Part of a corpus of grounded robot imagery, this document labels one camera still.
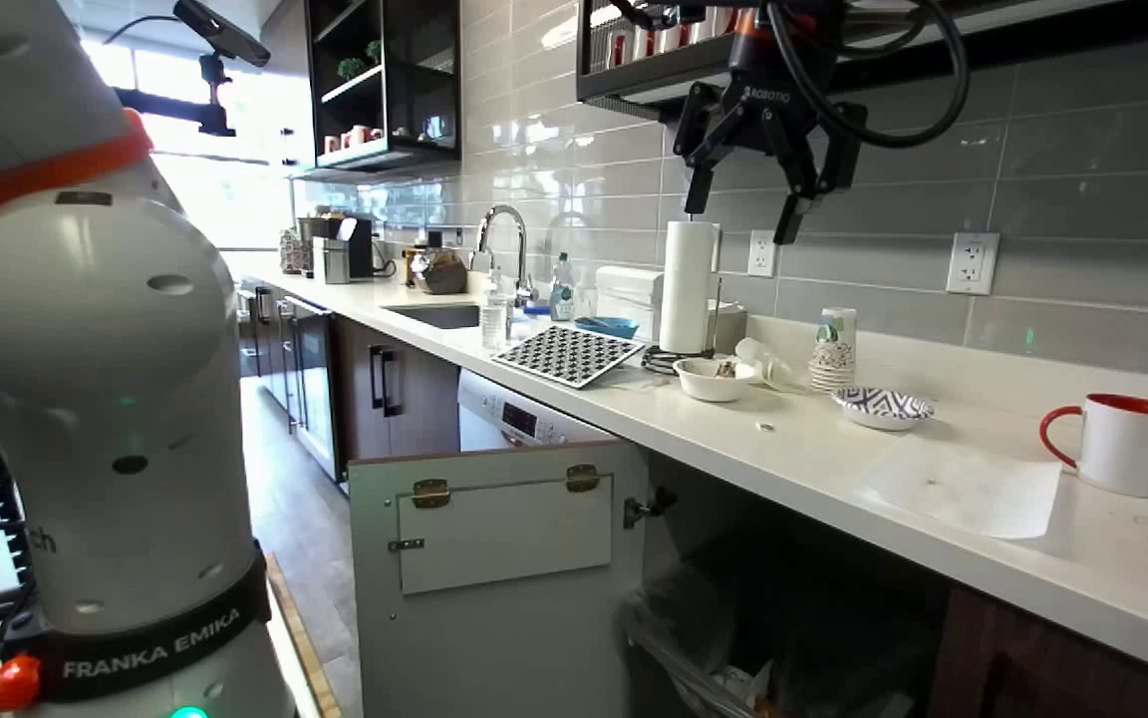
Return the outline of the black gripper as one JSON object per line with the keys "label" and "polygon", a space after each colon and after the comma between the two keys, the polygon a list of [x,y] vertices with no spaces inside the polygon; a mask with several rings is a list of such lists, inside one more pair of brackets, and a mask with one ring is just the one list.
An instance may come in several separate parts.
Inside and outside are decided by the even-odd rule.
{"label": "black gripper", "polygon": [[693,85],[672,125],[672,151],[691,168],[687,214],[704,214],[715,168],[748,143],[786,168],[773,244],[793,244],[816,197],[814,173],[858,168],[864,107],[825,101],[844,20],[844,0],[759,0],[735,12],[727,85]]}

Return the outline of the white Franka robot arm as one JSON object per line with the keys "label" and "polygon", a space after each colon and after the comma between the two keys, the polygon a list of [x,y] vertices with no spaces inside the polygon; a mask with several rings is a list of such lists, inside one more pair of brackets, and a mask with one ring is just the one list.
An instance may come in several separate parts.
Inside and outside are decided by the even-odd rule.
{"label": "white Franka robot arm", "polygon": [[[0,180],[0,460],[36,571],[0,718],[292,718],[230,272],[62,12],[0,0],[0,119],[41,117],[76,136],[53,180]],[[630,443],[359,468],[361,718],[630,718],[623,620],[662,491]]]}

